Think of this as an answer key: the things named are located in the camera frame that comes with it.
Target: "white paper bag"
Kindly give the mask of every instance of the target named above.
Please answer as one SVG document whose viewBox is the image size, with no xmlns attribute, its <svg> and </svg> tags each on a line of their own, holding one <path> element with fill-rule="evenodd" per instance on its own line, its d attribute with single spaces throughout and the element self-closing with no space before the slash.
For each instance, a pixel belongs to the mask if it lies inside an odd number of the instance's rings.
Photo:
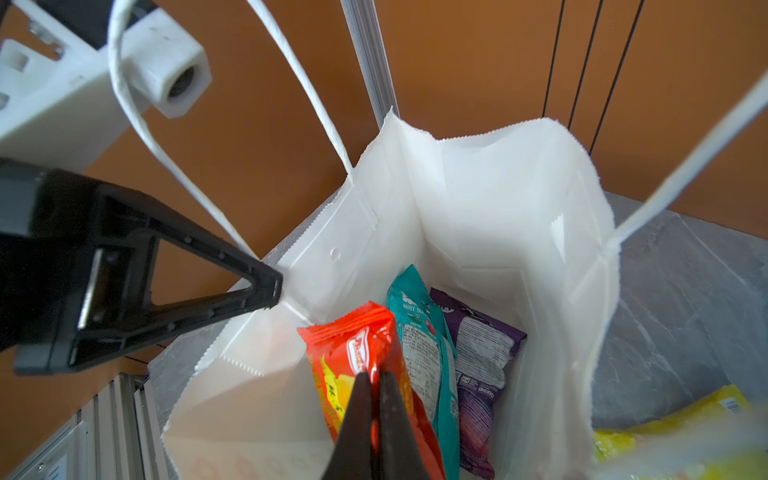
<svg viewBox="0 0 768 480">
<path fill-rule="evenodd" d="M 280 304 L 231 320 L 197 366 L 165 433 L 181 478 L 319 478 L 333 444 L 296 328 L 386 304 L 411 263 L 528 333 L 495 410 L 497 478 L 583 471 L 617 304 L 617 255 L 598 255 L 613 230 L 589 157 L 557 122 L 436 141 L 389 115 L 277 263 Z"/>
</svg>

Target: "snack package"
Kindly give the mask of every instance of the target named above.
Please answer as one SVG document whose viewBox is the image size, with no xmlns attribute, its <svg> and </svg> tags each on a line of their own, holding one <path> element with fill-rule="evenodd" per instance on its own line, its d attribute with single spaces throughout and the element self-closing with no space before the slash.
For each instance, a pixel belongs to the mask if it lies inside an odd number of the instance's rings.
<svg viewBox="0 0 768 480">
<path fill-rule="evenodd" d="M 458 480 L 458 392 L 455 350 L 440 307 L 411 265 L 389 287 L 387 306 L 395 314 L 411 387 L 424 402 L 435 429 L 445 477 Z"/>
<path fill-rule="evenodd" d="M 429 295 L 442 309 L 456 345 L 461 466 L 473 475 L 492 480 L 495 472 L 488 461 L 488 447 L 493 404 L 505 387 L 504 367 L 528 335 L 470 309 L 445 292 L 432 289 Z"/>
<path fill-rule="evenodd" d="M 444 480 L 437 438 L 421 400 L 412 394 L 394 315 L 383 306 L 368 303 L 333 323 L 298 330 L 306 343 L 306 358 L 310 361 L 323 417 L 333 441 L 339 437 L 357 374 L 370 374 L 375 415 L 379 404 L 379 373 L 393 372 L 429 477 Z M 378 419 L 373 420 L 372 430 Z M 372 434 L 371 439 L 373 448 L 378 450 L 378 436 Z"/>
<path fill-rule="evenodd" d="M 684 409 L 661 420 L 644 423 L 629 430 L 595 430 L 596 462 L 618 457 L 643 444 L 651 435 L 669 435 L 686 426 L 720 415 L 738 415 L 748 409 L 741 391 L 734 384 L 721 387 Z M 640 480 L 765 480 L 768 478 L 768 453 L 749 450 L 713 462 L 697 463 L 674 475 L 641 477 Z"/>
</svg>

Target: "teal snack bag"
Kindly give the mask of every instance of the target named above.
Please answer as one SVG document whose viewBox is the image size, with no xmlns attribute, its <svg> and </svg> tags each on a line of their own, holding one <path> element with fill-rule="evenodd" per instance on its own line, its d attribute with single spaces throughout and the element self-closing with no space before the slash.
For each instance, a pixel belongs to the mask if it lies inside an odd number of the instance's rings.
<svg viewBox="0 0 768 480">
<path fill-rule="evenodd" d="M 437 435 L 446 480 L 458 480 L 458 394 L 455 347 L 442 310 L 429 297 L 411 265 L 395 278 L 387 294 L 406 358 L 411 387 L 419 394 Z"/>
</svg>

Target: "yellow snack bag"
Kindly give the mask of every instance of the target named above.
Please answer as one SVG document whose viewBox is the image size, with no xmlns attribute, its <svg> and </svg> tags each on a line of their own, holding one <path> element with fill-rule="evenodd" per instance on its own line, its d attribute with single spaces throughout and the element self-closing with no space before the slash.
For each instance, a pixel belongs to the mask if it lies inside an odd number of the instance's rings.
<svg viewBox="0 0 768 480">
<path fill-rule="evenodd" d="M 720 415 L 736 415 L 748 409 L 744 395 L 734 384 L 726 385 L 698 402 L 660 420 L 628 430 L 595 430 L 594 459 L 605 462 L 643 444 L 646 436 L 669 435 L 686 426 Z M 768 453 L 752 450 L 714 462 L 690 465 L 675 475 L 642 477 L 640 480 L 767 480 Z"/>
</svg>

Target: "gray marble table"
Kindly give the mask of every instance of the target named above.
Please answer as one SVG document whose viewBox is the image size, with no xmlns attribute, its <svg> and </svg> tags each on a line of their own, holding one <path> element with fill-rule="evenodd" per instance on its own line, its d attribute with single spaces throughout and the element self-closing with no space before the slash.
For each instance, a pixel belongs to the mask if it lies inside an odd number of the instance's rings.
<svg viewBox="0 0 768 480">
<path fill-rule="evenodd" d="M 607 198 L 617 223 L 640 204 Z M 264 260 L 279 259 L 314 215 Z M 180 336 L 150 362 L 161 426 L 223 325 Z M 768 398 L 768 240 L 666 211 L 623 245 L 594 427 L 628 428 L 730 382 L 749 400 Z"/>
</svg>

